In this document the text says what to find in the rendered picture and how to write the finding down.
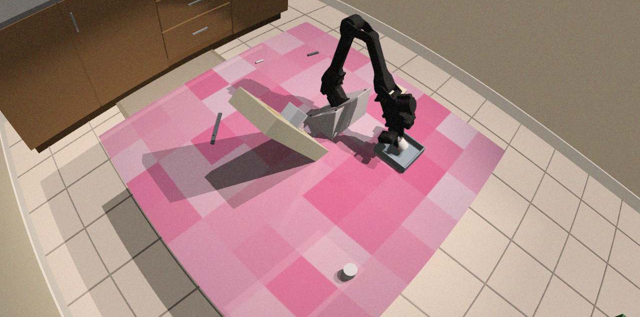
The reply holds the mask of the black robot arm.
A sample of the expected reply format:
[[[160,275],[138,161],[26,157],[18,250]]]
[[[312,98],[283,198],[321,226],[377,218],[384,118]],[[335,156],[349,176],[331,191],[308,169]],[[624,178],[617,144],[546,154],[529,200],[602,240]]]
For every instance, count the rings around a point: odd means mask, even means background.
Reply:
[[[394,82],[393,75],[386,66],[378,33],[359,14],[344,18],[341,21],[339,32],[340,39],[333,60],[321,78],[320,93],[323,96],[327,95],[330,107],[339,107],[350,99],[346,97],[341,86],[346,74],[343,71],[343,65],[354,38],[357,38],[366,43],[374,69],[374,90],[378,94],[374,102],[381,103],[382,112],[386,115],[394,114],[396,111],[400,112],[397,120],[395,119],[396,126],[399,125],[410,130],[416,118],[417,101],[412,94],[401,94],[402,89]],[[391,91],[394,92],[390,94]]]

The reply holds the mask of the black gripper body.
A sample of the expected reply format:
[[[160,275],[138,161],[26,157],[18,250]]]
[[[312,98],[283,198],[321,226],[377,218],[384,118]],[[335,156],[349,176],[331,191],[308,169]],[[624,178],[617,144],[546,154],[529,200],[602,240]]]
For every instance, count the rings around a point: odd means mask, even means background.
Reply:
[[[397,128],[400,127],[399,124],[396,125],[395,121],[399,117],[400,112],[396,110],[393,114],[382,114],[382,118],[386,119],[385,127],[388,127],[387,131],[383,130],[380,135],[378,135],[378,142],[381,144],[393,144],[396,141],[397,137]]]

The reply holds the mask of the cream flat square block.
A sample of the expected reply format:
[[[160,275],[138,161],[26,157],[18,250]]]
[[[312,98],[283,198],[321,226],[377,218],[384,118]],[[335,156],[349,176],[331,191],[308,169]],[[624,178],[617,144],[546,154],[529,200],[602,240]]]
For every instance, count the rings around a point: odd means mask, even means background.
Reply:
[[[402,87],[402,86],[400,86],[398,84],[397,84],[397,86],[398,86],[399,89],[402,90],[402,92],[400,94],[406,94],[406,92],[407,92],[406,88],[404,88],[404,87]],[[392,90],[389,94],[391,95],[392,93],[394,93],[394,90]]]

